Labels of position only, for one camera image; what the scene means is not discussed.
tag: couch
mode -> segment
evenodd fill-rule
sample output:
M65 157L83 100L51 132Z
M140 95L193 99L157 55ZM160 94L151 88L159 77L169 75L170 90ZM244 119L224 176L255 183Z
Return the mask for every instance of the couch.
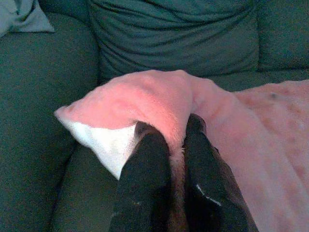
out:
M117 181L53 112L111 78L183 69L228 91L309 78L305 0L39 2L55 33L0 38L0 231L108 231Z

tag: blanket fold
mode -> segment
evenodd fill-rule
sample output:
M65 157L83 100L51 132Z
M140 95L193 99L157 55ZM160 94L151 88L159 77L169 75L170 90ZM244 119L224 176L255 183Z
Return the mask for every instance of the blanket fold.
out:
M190 114L229 165L260 232L303 232L309 221L309 80L225 91L184 71L145 71L97 87L56 117L120 176L136 144L138 121L157 128L171 157L183 205L182 144Z

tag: green couch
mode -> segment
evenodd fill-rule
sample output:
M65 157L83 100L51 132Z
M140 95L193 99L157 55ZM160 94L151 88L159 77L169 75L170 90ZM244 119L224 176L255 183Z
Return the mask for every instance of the green couch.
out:
M55 33L9 33L0 38L1 232L108 230L117 181L53 116L54 110L95 86L147 69L184 69L229 91L309 78L309 5L305 0L293 4L234 1L240 5L239 15L246 17L209 13L205 24L195 14L196 6L184 0L171 0L163 8L154 3L160 1L147 1L150 5L135 5L139 1L134 0L128 1L130 5L122 4L123 0L39 2ZM174 18L170 10L175 10ZM145 12L173 25L160 29L156 23L162 22L155 20L148 25ZM247 17L252 27L235 26ZM235 21L221 30L230 19ZM125 23L128 31L121 30ZM204 35L191 31L197 26L218 31L195 40L192 36ZM168 42L172 32L178 31L183 36ZM153 40L156 34L164 43L151 44L149 38ZM217 41L218 45L207 47ZM242 52L242 46L248 53Z

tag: pink blanket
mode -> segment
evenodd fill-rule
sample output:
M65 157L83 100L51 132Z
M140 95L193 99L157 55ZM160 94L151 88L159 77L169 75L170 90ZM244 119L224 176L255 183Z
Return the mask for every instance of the pink blanket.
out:
M231 93L183 71L137 72L97 87L56 116L91 128L130 128L137 121L156 127L170 147L182 204L181 147L191 113L205 120L259 231L308 231L309 80Z

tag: fleece blanket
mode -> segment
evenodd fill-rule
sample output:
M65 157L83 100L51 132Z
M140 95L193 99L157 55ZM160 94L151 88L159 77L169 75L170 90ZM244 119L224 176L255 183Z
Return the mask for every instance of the fleece blanket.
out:
M260 232L309 227L309 80L228 92L184 71L117 77L55 112L83 145L119 178L143 121L170 148L174 197L183 204L182 144L191 113L230 166Z

